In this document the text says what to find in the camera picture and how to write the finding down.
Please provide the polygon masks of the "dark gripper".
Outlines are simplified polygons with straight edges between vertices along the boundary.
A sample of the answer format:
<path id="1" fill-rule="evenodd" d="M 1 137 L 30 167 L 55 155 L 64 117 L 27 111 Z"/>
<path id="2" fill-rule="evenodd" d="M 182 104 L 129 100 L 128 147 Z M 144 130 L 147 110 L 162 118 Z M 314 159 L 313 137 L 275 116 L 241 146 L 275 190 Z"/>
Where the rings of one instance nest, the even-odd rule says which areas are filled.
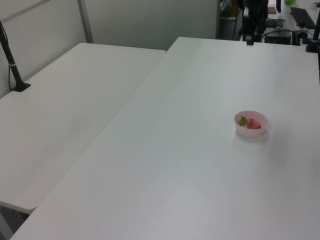
<path id="1" fill-rule="evenodd" d="M 248 8 L 243 9 L 242 32 L 248 46 L 255 42 L 262 42 L 262 35 L 266 28 L 266 9 Z"/>

